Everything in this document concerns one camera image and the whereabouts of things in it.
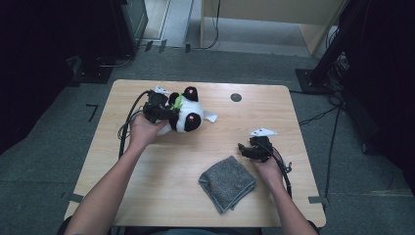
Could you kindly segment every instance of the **wooden table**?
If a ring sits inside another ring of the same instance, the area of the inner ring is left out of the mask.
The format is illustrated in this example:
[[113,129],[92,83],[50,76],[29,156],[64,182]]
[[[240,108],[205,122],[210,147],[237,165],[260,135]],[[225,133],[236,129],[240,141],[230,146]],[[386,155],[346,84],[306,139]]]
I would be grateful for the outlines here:
[[[346,3],[347,0],[223,0],[219,17],[298,24],[308,52],[315,55]],[[205,17],[216,18],[217,6],[218,0],[202,1],[201,47],[204,46]]]
[[[205,120],[190,133],[168,132],[146,149],[128,184],[115,225],[280,226],[270,193],[237,147],[238,143],[250,146],[250,132],[263,127],[278,131],[278,135],[269,137],[270,141],[287,163],[293,163],[289,177],[295,203],[307,219],[324,226],[322,205],[308,200],[318,196],[318,191],[289,90],[280,85],[116,81],[74,194],[86,195],[115,164],[118,129],[138,95],[156,85],[178,92],[189,85],[197,87],[203,108],[217,113],[218,119],[215,123]],[[231,100],[234,93],[242,96],[240,102]],[[147,99],[144,96],[139,105]],[[220,215],[198,179],[209,167],[231,155],[256,178],[256,188],[233,211]],[[77,205],[70,202],[65,217],[72,215]]]

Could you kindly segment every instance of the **gray carpet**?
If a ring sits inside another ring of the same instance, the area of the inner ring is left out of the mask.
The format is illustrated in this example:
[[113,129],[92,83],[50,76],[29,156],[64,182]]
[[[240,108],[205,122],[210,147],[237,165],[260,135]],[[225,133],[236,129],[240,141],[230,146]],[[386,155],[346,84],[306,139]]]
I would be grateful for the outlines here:
[[[116,79],[190,80],[286,85],[300,90],[295,69],[313,69],[318,59],[158,48],[115,68],[108,84],[67,87],[31,133],[0,156],[0,234],[56,234],[89,145]],[[326,96],[293,93],[299,120],[333,106]],[[99,105],[97,114],[93,107]],[[328,153],[336,112],[301,126],[320,195],[325,195]],[[415,199],[401,171],[383,156],[361,152],[347,110],[339,115],[334,142],[327,224],[321,234],[414,234]],[[281,234],[264,228],[264,234]]]

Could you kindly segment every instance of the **person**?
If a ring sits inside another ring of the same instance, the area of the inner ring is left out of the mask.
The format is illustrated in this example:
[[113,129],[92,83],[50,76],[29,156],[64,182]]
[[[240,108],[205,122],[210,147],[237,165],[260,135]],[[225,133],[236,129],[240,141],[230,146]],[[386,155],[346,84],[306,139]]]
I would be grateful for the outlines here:
[[[65,234],[107,234],[113,225],[128,181],[141,154],[167,123],[167,120],[150,123],[142,114],[135,117],[130,123],[129,145],[124,154],[85,196],[73,216],[66,220],[65,226],[61,226],[58,234],[64,231]],[[316,234],[285,190],[282,174],[276,162],[252,161],[252,163],[275,200],[285,234]],[[204,232],[197,229],[174,234],[191,232],[214,234],[211,231]]]

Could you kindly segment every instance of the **towel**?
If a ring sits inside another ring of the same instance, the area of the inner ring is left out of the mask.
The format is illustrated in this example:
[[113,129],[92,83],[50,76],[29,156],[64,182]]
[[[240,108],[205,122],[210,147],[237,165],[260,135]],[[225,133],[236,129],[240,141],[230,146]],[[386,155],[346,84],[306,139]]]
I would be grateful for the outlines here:
[[219,213],[225,213],[255,187],[255,178],[231,156],[211,166],[199,178]]

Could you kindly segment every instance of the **stuffed animal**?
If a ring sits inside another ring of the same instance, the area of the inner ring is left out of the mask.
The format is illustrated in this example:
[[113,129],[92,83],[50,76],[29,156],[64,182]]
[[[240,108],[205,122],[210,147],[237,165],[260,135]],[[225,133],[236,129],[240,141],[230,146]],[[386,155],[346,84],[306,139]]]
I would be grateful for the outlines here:
[[173,92],[168,98],[168,105],[180,110],[176,118],[159,131],[158,135],[166,134],[171,129],[177,132],[190,132],[202,125],[204,110],[199,103],[198,90],[189,86],[183,93]]

